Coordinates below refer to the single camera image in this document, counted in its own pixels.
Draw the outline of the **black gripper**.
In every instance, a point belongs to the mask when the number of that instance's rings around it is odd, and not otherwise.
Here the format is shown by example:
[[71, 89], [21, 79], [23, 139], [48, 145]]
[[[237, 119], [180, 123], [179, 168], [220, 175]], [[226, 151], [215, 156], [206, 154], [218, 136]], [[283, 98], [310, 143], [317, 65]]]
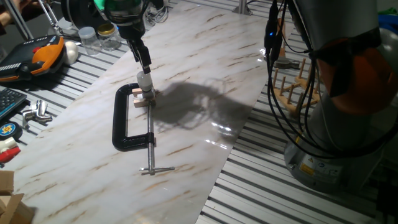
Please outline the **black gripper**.
[[129, 24], [128, 26], [118, 25], [120, 36], [129, 41], [129, 48], [133, 53], [136, 62], [140, 62], [142, 70], [145, 74], [151, 72], [151, 58], [149, 54], [149, 49], [144, 45], [142, 40], [135, 43], [134, 40], [141, 39], [145, 34], [146, 28], [143, 21], [139, 21], [135, 24]]

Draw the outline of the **person hand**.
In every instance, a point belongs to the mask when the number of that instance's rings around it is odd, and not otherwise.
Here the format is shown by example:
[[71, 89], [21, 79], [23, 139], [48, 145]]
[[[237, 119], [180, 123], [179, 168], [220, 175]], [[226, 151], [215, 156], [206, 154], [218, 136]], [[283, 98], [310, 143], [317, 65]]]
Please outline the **person hand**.
[[18, 11], [22, 12], [25, 8], [36, 7], [38, 2], [33, 0], [14, 0], [14, 4], [18, 8]]

